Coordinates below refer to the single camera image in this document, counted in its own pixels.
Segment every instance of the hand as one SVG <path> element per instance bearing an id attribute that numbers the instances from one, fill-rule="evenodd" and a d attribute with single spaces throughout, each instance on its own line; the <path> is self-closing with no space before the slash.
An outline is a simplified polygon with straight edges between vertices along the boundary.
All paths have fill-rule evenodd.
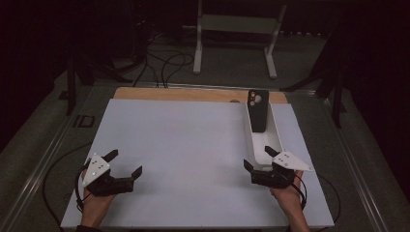
<path id="1" fill-rule="evenodd" d="M 301 187 L 303 171 L 296 171 L 293 184 Z M 308 223 L 301 206 L 301 195 L 292 186 L 287 188 L 270 188 L 271 194 L 277 199 L 283 212 L 289 219 L 290 227 L 294 232 L 309 231 Z"/>
<path id="2" fill-rule="evenodd" d="M 115 196 L 116 195 L 95 196 L 85 188 L 81 225 L 98 228 Z"/>

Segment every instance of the metal stand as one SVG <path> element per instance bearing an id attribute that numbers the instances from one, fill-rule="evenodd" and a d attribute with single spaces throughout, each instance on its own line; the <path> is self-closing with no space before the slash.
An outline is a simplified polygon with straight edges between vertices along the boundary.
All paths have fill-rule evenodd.
<path id="1" fill-rule="evenodd" d="M 202 63 L 202 30 L 225 32 L 248 32 L 272 35 L 271 43 L 265 47 L 264 53 L 268 66 L 269 77 L 278 77 L 275 69 L 272 51 L 278 38 L 281 22 L 286 11 L 286 5 L 281 6 L 278 18 L 243 17 L 232 15 L 216 15 L 202 13 L 202 0 L 198 0 L 198 19 L 196 31 L 196 51 L 193 62 L 193 73 L 201 73 Z"/>

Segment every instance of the white table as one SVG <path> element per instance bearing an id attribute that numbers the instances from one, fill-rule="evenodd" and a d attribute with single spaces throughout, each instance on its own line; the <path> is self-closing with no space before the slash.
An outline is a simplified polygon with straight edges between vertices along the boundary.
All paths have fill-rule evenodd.
<path id="1" fill-rule="evenodd" d="M 288 224 L 265 187 L 250 183 L 243 167 L 247 154 L 243 103 L 111 100 L 89 152 L 118 149 L 111 175 L 143 173 L 134 192 L 114 200 L 102 226 L 122 228 L 266 228 Z M 290 104 L 278 112 L 282 145 L 312 165 Z M 322 188 L 306 172 L 305 215 L 311 227 L 332 226 Z M 62 227 L 79 224 L 72 198 Z"/>

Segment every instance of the phone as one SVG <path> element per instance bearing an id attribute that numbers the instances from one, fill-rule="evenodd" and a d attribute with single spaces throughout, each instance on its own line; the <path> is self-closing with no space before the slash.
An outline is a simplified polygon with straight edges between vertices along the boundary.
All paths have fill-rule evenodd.
<path id="1" fill-rule="evenodd" d="M 248 113 L 252 132 L 265 132 L 268 117 L 269 91 L 249 90 Z"/>

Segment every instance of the wooden board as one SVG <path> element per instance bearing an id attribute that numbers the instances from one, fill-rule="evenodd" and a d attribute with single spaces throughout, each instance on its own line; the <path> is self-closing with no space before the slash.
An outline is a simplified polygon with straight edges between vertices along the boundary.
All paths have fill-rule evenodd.
<path id="1" fill-rule="evenodd" d="M 121 87 L 115 92 L 114 99 L 194 101 L 194 102 L 247 102 L 246 90 L 210 89 L 158 89 Z M 270 92 L 270 103 L 287 103 L 281 92 Z"/>

